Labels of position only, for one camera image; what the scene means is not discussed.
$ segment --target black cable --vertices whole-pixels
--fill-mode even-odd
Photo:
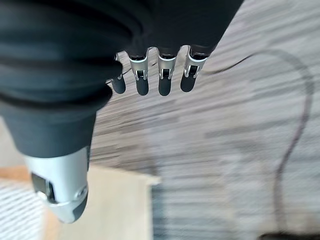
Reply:
[[[305,87],[305,99],[303,104],[303,111],[300,117],[298,128],[295,131],[295,134],[284,152],[284,155],[280,161],[279,166],[275,171],[275,179],[274,179],[274,186],[273,186],[273,207],[274,207],[274,214],[275,214],[275,221],[280,232],[284,232],[287,230],[287,220],[286,215],[284,213],[284,200],[283,200],[283,187],[282,187],[282,179],[283,174],[285,171],[286,164],[289,161],[291,154],[293,153],[297,143],[301,139],[302,134],[304,133],[304,129],[308,123],[308,120],[311,115],[311,108],[313,103],[313,94],[314,94],[314,82],[313,82],[313,75],[309,71],[308,67],[296,56],[285,52],[283,50],[274,50],[274,49],[267,49],[255,52],[246,56],[245,58],[241,59],[240,61],[236,62],[235,64],[221,68],[214,71],[202,71],[202,74],[205,75],[214,75],[218,73],[222,73],[227,71],[238,64],[244,62],[245,60],[257,56],[257,55],[271,55],[278,57],[291,66],[300,73],[301,78],[304,80],[304,87]]]

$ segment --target floor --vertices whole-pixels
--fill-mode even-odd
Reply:
[[[203,70],[263,49],[289,52],[313,74],[312,112],[286,166],[283,195],[289,231],[320,231],[320,1],[246,0]],[[303,79],[278,58],[259,55],[201,74],[185,93],[185,52],[167,97],[158,93],[155,49],[147,96],[138,95],[132,72],[124,75],[126,92],[98,114],[92,162],[162,177],[152,190],[155,240],[253,240],[277,230],[275,169],[299,124]],[[129,69],[128,57],[121,61]]]

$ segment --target robotic hand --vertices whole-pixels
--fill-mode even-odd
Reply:
[[[0,114],[24,154],[36,194],[64,223],[83,213],[96,112],[126,90],[126,51],[140,95],[148,49],[158,49],[159,93],[169,94],[176,57],[189,46],[189,92],[243,0],[2,0]]]

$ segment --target white textured surface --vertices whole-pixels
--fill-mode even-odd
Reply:
[[[0,179],[0,240],[40,240],[43,210],[30,187]]]

